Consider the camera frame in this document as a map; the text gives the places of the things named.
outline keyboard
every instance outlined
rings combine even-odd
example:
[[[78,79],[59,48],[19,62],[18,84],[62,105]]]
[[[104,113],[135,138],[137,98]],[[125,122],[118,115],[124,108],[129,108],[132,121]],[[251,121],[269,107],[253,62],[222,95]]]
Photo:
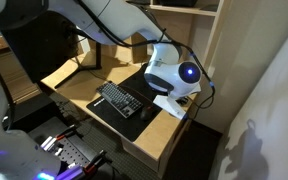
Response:
[[[96,91],[125,118],[143,106],[140,101],[111,81],[96,88]]]

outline wooden desk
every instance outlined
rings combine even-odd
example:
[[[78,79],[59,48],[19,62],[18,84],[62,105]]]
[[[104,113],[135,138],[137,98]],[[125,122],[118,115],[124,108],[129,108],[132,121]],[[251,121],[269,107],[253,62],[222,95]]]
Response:
[[[93,64],[95,58],[95,52],[93,51],[78,56],[80,62],[85,65]],[[101,70],[92,72],[97,76],[104,77],[116,84],[122,82],[140,69],[139,65],[127,64],[106,56],[102,56],[102,67]],[[104,80],[95,77],[90,72],[84,71],[75,75],[60,88],[54,89],[54,86],[58,82],[67,77],[76,68],[77,64],[74,60],[69,60],[56,72],[43,79],[42,82],[69,99],[77,107],[94,117],[112,131],[119,134],[115,129],[105,123],[105,121],[86,108],[87,104],[100,97],[95,89],[102,85],[105,82]],[[170,116],[166,111],[161,111],[134,142],[130,142],[120,134],[119,135],[122,137],[121,139],[126,151],[158,172],[159,177],[162,177],[169,156],[176,144],[176,139],[179,138],[183,127],[183,121]]]

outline mouse pad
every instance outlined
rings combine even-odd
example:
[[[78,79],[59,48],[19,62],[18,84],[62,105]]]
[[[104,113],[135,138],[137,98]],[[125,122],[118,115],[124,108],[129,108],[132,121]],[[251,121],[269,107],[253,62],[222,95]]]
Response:
[[[118,84],[121,88],[143,103],[143,107],[153,106],[153,114],[150,119],[140,118],[142,108],[128,118],[124,118],[114,107],[111,106],[102,96],[88,104],[86,107],[103,119],[107,124],[114,128],[130,141],[135,141],[144,129],[151,123],[156,115],[162,110],[153,104],[157,95],[144,79],[144,72],[147,64],[144,64],[139,71]]]

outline white wall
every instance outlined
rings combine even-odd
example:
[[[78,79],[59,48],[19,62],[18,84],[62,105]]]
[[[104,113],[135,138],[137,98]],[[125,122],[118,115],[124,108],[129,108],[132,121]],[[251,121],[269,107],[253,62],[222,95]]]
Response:
[[[199,44],[207,33],[206,20],[199,17],[194,23],[196,52],[203,52]],[[201,110],[196,120],[223,132],[287,36],[288,0],[232,0],[214,56],[215,102]],[[199,100],[210,94],[208,86],[204,87]]]
[[[210,179],[288,180],[288,39],[224,134]]]

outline desk surface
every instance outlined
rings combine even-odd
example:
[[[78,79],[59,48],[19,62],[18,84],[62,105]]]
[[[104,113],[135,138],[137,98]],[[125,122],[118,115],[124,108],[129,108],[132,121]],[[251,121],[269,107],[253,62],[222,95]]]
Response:
[[[87,54],[82,54],[78,56],[78,59],[85,65],[94,64],[95,52],[90,51]],[[104,80],[96,76],[104,77],[107,80],[111,80],[118,84],[133,73],[137,72],[140,69],[139,65],[128,64],[114,58],[102,56],[101,70],[95,70],[92,71],[92,73],[88,71],[80,72],[60,88],[54,89],[54,86],[58,82],[67,77],[76,68],[77,64],[75,63],[75,60],[69,60],[53,74],[43,79],[42,82],[57,93],[69,99],[77,107],[81,108],[96,120],[109,127],[112,131],[119,134],[86,106],[100,97],[95,89],[105,83]],[[166,111],[162,110],[142,132],[142,134],[133,142],[133,144],[142,149],[143,152],[150,157],[158,160],[174,133],[177,132],[181,124],[180,122],[180,120],[170,116]]]

